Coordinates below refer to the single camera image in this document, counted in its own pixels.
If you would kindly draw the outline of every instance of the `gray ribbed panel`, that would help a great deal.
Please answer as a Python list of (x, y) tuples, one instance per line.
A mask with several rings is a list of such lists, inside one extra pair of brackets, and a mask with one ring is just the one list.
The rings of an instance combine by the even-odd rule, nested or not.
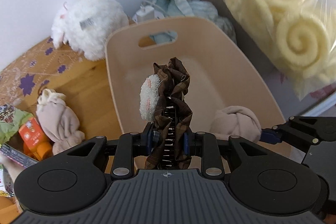
[(312, 213), (265, 216), (242, 206), (221, 181), (197, 170), (140, 170), (132, 179), (115, 181), (95, 205), (66, 216), (24, 212), (14, 224), (318, 224)]

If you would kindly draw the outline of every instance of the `green plastic package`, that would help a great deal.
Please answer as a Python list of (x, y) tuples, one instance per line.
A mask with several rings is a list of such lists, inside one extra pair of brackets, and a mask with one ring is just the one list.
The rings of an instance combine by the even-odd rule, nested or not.
[(8, 142), (21, 125), (31, 117), (33, 114), (19, 110), (10, 104), (0, 106), (0, 147)]

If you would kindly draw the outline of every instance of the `orange label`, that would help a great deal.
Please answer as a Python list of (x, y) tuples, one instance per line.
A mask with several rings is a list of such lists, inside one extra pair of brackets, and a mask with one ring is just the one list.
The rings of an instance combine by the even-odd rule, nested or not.
[(33, 149), (44, 138), (44, 132), (35, 118), (30, 118), (23, 124), (19, 134), (29, 149)]

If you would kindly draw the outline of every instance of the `beige plastic bin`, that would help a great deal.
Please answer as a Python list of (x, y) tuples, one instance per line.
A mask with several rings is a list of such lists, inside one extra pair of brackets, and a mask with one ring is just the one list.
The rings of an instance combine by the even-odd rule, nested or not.
[[(175, 31), (177, 39), (149, 47), (139, 40), (161, 31)], [(190, 74), (185, 101), (193, 111), (193, 132), (209, 132), (215, 111), (231, 105), (250, 108), (263, 128), (285, 120), (266, 84), (240, 49), (212, 22), (196, 18), (169, 18), (132, 25), (113, 33), (106, 46), (111, 93), (123, 133), (142, 132), (146, 121), (139, 112), (140, 88), (154, 73), (153, 63), (168, 64), (177, 57)], [(284, 156), (290, 146), (265, 145)], [(135, 159), (144, 167), (144, 157)], [(192, 167), (197, 166), (193, 159)]]

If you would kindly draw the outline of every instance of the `crosshair symbol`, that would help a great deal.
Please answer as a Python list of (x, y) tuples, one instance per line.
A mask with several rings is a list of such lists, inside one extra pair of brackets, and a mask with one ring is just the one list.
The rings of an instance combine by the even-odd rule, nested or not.
[(169, 173), (169, 172), (166, 172), (166, 173), (163, 173), (162, 174), (164, 177), (168, 178), (168, 177), (171, 177), (173, 174), (172, 173)]

